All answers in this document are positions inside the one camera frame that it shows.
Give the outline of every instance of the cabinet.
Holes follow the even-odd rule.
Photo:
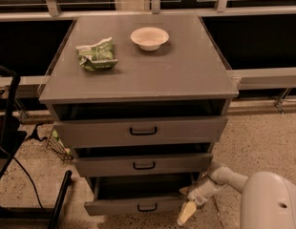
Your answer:
[[[170,39],[145,52],[133,30]],[[86,72],[75,46],[112,36],[117,65]],[[79,17],[40,96],[95,194],[89,215],[178,210],[204,171],[238,91],[197,15]]]

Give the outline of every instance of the tabletop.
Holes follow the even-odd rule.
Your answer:
[[[154,52],[135,45],[131,33],[158,27],[169,40]],[[112,37],[117,64],[88,72],[75,47]],[[99,15],[77,19],[48,83],[42,103],[232,98],[238,91],[199,17],[175,14]]]

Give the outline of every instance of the floor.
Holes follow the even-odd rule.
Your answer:
[[[270,171],[296,184],[296,102],[285,102],[284,109],[285,114],[279,114],[272,101],[233,102],[222,138],[215,145],[214,159],[246,176],[257,171]],[[30,134],[35,117],[46,117],[46,124],[38,128],[38,133],[50,136],[53,125],[47,115],[32,113],[22,128]],[[72,163],[63,162],[52,151],[48,140],[26,141],[17,158],[32,176],[45,207],[54,205],[65,171],[73,172],[73,184],[68,189],[58,228],[180,228],[176,223],[178,211],[89,217],[83,203],[92,200],[93,194],[86,180],[79,177]],[[183,228],[239,228],[240,201],[241,196],[228,188],[211,198]],[[4,207],[38,206],[32,185],[15,162],[0,181],[0,204]],[[47,228],[47,223],[0,219],[0,228],[39,229]]]

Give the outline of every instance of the bowl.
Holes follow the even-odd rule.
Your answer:
[[[131,40],[145,51],[155,51],[160,45],[168,41],[166,31],[156,27],[144,27],[132,32]]]

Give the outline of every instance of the open drawer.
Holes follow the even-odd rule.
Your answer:
[[[55,122],[65,147],[106,147],[216,142],[226,116]]]
[[[207,144],[79,149],[74,164],[82,177],[199,172],[212,160]]]
[[[179,189],[192,182],[190,174],[96,178],[85,208],[90,216],[178,211],[186,200]]]

